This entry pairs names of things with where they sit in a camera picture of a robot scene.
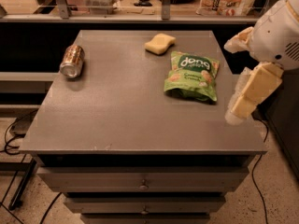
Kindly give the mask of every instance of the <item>silver can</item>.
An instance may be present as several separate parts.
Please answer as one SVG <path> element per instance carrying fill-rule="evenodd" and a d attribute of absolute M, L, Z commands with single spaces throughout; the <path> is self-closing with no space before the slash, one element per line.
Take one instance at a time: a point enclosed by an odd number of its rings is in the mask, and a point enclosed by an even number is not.
<path fill-rule="evenodd" d="M 60 64 L 60 72 L 69 78 L 80 76 L 84 57 L 85 52 L 81 46 L 72 45 L 68 47 Z"/>

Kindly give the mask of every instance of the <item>chip bag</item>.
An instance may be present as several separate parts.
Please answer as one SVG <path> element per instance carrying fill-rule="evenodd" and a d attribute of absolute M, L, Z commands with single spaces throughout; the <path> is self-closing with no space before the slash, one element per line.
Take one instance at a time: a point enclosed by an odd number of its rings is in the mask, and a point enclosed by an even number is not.
<path fill-rule="evenodd" d="M 164 91 L 178 90 L 184 98 L 217 101 L 215 77 L 219 69 L 218 60 L 173 51 L 171 66 Z"/>

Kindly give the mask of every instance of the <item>floor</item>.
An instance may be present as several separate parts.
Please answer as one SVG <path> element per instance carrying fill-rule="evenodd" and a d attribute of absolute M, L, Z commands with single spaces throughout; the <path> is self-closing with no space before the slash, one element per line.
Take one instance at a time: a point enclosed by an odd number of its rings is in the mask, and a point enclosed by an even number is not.
<path fill-rule="evenodd" d="M 4 133 L 14 118 L 0 117 L 0 150 L 4 145 Z M 266 136 L 266 129 L 260 121 L 255 122 L 257 132 L 261 138 Z M 275 136 L 271 133 L 267 135 L 265 144 L 268 152 L 262 157 L 256 166 L 254 176 L 256 183 L 263 195 L 267 219 L 269 224 L 294 224 L 299 218 L 299 182 L 295 178 L 284 154 L 282 153 Z M 11 143 L 13 146 L 21 145 L 21 139 Z M 21 161 L 23 155 L 8 156 L 0 153 L 1 161 Z M 257 158 L 249 166 L 250 173 Z M 0 199 L 2 200 L 8 185 L 13 177 L 12 172 L 0 172 Z M 12 188 L 5 198 L 4 205 L 8 207 L 10 200 L 18 187 L 21 176 L 17 175 Z M 40 223 L 44 213 L 49 207 L 57 193 L 52 192 L 45 183 L 33 174 L 21 197 L 22 206 L 11 213 L 24 224 Z M 208 224 L 264 224 L 265 213 L 263 202 L 258 190 L 255 188 L 251 175 L 235 192 L 227 193 L 227 202 L 217 212 L 211 214 Z M 1 223 L 13 224 L 20 223 L 4 207 L 0 208 Z M 60 196 L 57 202 L 48 212 L 43 223 L 46 224 L 81 224 L 79 215 L 71 213 L 64 206 L 64 197 Z"/>

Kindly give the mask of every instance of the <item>yellow sponge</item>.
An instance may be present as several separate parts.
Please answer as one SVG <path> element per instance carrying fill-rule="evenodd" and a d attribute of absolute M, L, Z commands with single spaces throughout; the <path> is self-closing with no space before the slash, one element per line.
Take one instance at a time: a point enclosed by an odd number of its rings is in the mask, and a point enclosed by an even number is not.
<path fill-rule="evenodd" d="M 174 45 L 176 42 L 176 38 L 170 35 L 165 34 L 157 34 L 155 37 L 151 39 L 151 41 L 145 43 L 145 49 L 155 53 L 157 55 L 161 55 L 165 53 L 168 48 Z"/>

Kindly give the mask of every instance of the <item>desk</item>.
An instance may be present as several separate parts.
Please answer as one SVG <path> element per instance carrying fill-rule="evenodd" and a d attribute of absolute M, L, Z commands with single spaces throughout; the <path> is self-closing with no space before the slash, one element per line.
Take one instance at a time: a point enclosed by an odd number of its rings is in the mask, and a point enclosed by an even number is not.
<path fill-rule="evenodd" d="M 252 120 L 225 122 L 235 83 L 213 33 L 167 31 L 156 56 L 157 33 L 81 31 L 81 77 L 55 78 L 21 146 L 85 223 L 206 223 L 265 153 Z M 215 105 L 163 92 L 172 50 L 221 61 Z"/>

